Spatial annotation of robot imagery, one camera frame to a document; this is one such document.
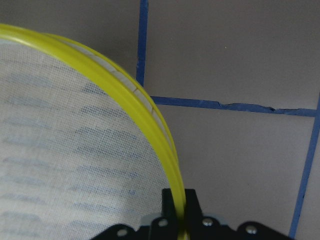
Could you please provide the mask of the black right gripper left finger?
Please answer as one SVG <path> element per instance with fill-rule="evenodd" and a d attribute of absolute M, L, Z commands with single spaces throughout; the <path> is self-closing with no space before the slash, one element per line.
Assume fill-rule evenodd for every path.
<path fill-rule="evenodd" d="M 164 188 L 161 191 L 161 216 L 167 220 L 168 225 L 176 225 L 178 222 L 176 208 L 170 188 Z"/>

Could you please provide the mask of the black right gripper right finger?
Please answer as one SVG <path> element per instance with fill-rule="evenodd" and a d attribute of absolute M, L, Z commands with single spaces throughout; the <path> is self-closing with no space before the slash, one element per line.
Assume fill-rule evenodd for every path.
<path fill-rule="evenodd" d="M 186 225 L 199 225 L 203 218 L 202 209 L 195 189 L 185 189 L 185 223 Z"/>

